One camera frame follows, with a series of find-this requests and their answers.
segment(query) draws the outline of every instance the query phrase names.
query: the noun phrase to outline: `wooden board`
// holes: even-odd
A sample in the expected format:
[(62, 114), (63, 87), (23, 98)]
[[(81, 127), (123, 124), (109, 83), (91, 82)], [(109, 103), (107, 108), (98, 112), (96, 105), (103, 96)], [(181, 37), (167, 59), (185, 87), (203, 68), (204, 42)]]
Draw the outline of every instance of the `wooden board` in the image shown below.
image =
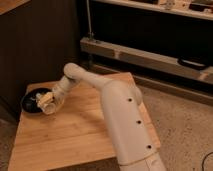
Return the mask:
[[(130, 73), (109, 75), (134, 83)], [(32, 84), (28, 91), (55, 82)], [(157, 147), (160, 142), (144, 105), (142, 117)], [(21, 113), (9, 171), (39, 171), (115, 157), (99, 103), (99, 92), (85, 82), (74, 87), (53, 115)]]
[(0, 15), (8, 12), (30, 0), (0, 0)]

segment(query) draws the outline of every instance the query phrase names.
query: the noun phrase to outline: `metal rack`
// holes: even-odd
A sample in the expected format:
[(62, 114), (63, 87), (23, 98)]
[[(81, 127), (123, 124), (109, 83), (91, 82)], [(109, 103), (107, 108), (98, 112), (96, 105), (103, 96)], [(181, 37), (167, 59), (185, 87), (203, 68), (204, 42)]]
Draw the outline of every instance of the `metal rack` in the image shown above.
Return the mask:
[[(128, 0), (93, 0), (100, 3), (109, 3), (114, 5), (121, 5), (130, 8), (139, 8), (146, 10), (153, 10), (164, 13), (171, 13), (177, 15), (183, 15), (187, 17), (194, 17), (199, 19), (213, 20), (213, 15), (193, 12), (193, 11), (183, 11), (173, 9), (172, 7), (158, 6)], [(204, 83), (213, 84), (213, 67), (208, 67), (204, 70), (196, 70), (189, 68), (187, 66), (182, 66), (179, 64), (177, 59), (165, 56), (161, 54), (151, 53), (139, 49), (134, 49), (126, 46), (120, 46), (117, 44), (104, 42), (102, 40), (95, 40), (94, 33), (92, 30), (92, 23), (90, 17), (90, 1), (87, 0), (87, 13), (88, 13), (88, 25), (89, 25), (89, 38), (84, 37), (81, 40), (81, 49), (84, 52), (90, 54), (90, 56), (99, 55), (106, 58), (111, 58), (130, 64), (135, 64), (138, 66), (170, 73), (177, 76), (182, 76), (185, 78), (198, 80)]]

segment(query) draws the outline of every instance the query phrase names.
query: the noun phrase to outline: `black dot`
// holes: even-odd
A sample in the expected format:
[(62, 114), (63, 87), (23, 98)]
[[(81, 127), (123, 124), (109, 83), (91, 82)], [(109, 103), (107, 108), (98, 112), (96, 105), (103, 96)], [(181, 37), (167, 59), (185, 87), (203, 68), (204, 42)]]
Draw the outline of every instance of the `black dot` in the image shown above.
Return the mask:
[(151, 149), (152, 148), (152, 146), (151, 145), (147, 145), (147, 147), (146, 147), (147, 149)]
[(137, 121), (137, 124), (141, 124), (141, 121), (139, 120), (139, 121)]

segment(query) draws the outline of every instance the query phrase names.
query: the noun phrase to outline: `wall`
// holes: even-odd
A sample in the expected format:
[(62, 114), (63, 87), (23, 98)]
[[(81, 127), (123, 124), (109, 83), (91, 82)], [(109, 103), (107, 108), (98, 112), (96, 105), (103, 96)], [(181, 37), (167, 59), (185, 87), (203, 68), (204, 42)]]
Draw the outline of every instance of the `wall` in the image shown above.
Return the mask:
[(0, 96), (16, 118), (27, 84), (58, 80), (78, 62), (75, 2), (32, 0), (0, 16)]

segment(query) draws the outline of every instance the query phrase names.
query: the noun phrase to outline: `shelf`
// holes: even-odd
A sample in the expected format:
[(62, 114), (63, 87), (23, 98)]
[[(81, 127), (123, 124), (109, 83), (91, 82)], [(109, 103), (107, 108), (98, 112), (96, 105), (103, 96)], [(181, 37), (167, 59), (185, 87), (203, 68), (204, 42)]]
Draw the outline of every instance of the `shelf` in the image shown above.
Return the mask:
[(30, 0), (0, 0), (0, 15), (20, 6)]

